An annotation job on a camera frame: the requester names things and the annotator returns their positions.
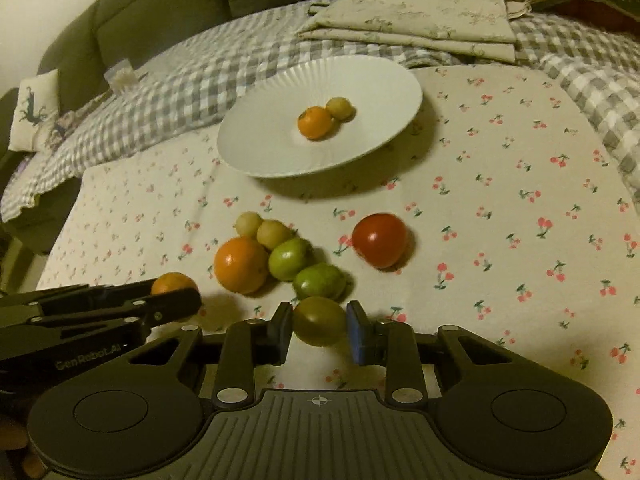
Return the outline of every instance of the orange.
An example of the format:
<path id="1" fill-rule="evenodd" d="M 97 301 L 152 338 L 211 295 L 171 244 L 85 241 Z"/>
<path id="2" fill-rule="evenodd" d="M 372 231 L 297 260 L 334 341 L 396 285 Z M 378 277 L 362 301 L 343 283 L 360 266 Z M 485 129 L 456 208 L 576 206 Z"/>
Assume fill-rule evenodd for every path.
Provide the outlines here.
<path id="1" fill-rule="evenodd" d="M 334 124 L 332 115 L 320 106 L 307 108 L 298 117 L 298 129 L 307 139 L 324 137 Z"/>
<path id="2" fill-rule="evenodd" d="M 165 292 L 181 290 L 183 288 L 195 288 L 198 290 L 196 282 L 189 276 L 181 272 L 168 272 L 160 276 L 154 281 L 154 284 L 151 285 L 151 295 L 164 294 Z"/>
<path id="3" fill-rule="evenodd" d="M 266 281 L 268 261 L 264 247 L 253 238 L 240 236 L 220 246 L 213 259 L 213 271 L 226 290 L 251 294 Z"/>

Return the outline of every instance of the red tomato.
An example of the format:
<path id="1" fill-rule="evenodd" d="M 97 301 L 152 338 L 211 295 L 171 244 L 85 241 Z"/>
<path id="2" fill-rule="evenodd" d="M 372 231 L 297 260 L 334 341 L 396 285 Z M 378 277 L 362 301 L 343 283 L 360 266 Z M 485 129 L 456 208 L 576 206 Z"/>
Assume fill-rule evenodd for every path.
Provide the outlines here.
<path id="1" fill-rule="evenodd" d="M 397 216 L 375 213 L 358 222 L 351 234 L 353 249 L 376 269 L 387 269 L 402 257 L 407 230 Z"/>

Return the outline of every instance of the green fruit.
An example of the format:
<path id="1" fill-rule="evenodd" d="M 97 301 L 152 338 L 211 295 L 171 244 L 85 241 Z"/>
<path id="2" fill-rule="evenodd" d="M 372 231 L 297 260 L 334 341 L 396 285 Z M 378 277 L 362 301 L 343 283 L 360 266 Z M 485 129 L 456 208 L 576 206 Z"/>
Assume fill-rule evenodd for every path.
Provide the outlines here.
<path id="1" fill-rule="evenodd" d="M 315 264 L 301 270 L 293 280 L 293 288 L 299 300 L 319 296 L 337 300 L 347 286 L 347 279 L 338 267 Z"/>
<path id="2" fill-rule="evenodd" d="M 277 220 L 265 220 L 258 227 L 256 240 L 268 251 L 273 251 L 277 246 L 291 239 L 293 233 L 282 222 Z"/>
<path id="3" fill-rule="evenodd" d="M 347 330 L 342 307 L 328 298 L 306 298 L 293 310 L 293 332 L 311 346 L 330 346 Z"/>
<path id="4" fill-rule="evenodd" d="M 344 97 L 333 97 L 327 101 L 324 108 L 339 121 L 345 121 L 353 115 L 353 107 Z"/>
<path id="5" fill-rule="evenodd" d="M 238 236 L 247 236 L 249 238 L 255 238 L 258 232 L 258 228 L 262 224 L 262 218 L 258 213 L 253 211 L 247 211 L 242 213 L 234 224 L 234 229 Z"/>
<path id="6" fill-rule="evenodd" d="M 312 246 L 302 238 L 292 238 L 277 246 L 269 256 L 269 272 L 281 282 L 292 282 L 310 263 Z"/>

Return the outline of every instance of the checkered blanket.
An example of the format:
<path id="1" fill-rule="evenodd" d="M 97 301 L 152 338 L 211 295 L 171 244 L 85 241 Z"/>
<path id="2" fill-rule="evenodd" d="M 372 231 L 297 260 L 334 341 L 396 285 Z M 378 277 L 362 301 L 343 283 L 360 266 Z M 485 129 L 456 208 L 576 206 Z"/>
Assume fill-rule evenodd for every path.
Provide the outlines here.
<path id="1" fill-rule="evenodd" d="M 302 2 L 225 23 L 151 60 L 139 88 L 90 115 L 47 160 L 38 162 L 37 175 L 14 175 L 0 202 L 2 220 L 16 218 L 22 208 L 35 206 L 39 195 L 87 168 L 220 122 L 256 82 L 301 62 L 347 54 L 386 57 L 408 68 L 474 62 L 424 48 L 300 40 L 295 33 L 308 18 L 308 6 Z M 640 70 L 640 44 L 624 36 L 546 14 L 511 25 L 520 65 L 543 68 L 547 54 L 558 54 L 627 73 L 629 80 Z"/>
<path id="2" fill-rule="evenodd" d="M 640 78 L 556 54 L 543 57 L 540 69 L 589 118 L 640 214 Z"/>

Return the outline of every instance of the floral fabric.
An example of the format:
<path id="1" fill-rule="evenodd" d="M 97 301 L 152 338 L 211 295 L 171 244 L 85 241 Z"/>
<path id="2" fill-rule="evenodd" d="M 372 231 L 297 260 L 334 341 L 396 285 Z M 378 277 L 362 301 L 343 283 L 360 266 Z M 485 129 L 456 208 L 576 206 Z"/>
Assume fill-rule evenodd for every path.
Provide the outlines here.
<path id="1" fill-rule="evenodd" d="M 419 46 L 514 62 L 504 0 L 337 0 L 300 29 L 308 40 Z"/>
<path id="2" fill-rule="evenodd" d="M 505 66 L 414 71 L 425 100 L 385 147 L 333 171 L 260 181 L 220 163 L 217 126 L 89 169 L 40 288 L 190 275 L 207 333 L 293 301 L 287 283 L 244 298 L 212 272 L 235 218 L 254 210 L 298 230 L 352 276 L 348 300 L 372 318 L 433 333 L 471 332 L 594 388 L 615 429 L 598 472 L 640 474 L 640 219 L 615 164 L 572 99 L 542 72 Z M 408 260 L 379 272 L 350 233 L 387 211 L 411 229 Z M 178 323 L 155 329 L 152 338 Z M 425 368 L 428 389 L 437 394 Z M 295 336 L 287 363 L 256 370 L 258 389 L 377 388 L 345 341 Z"/>

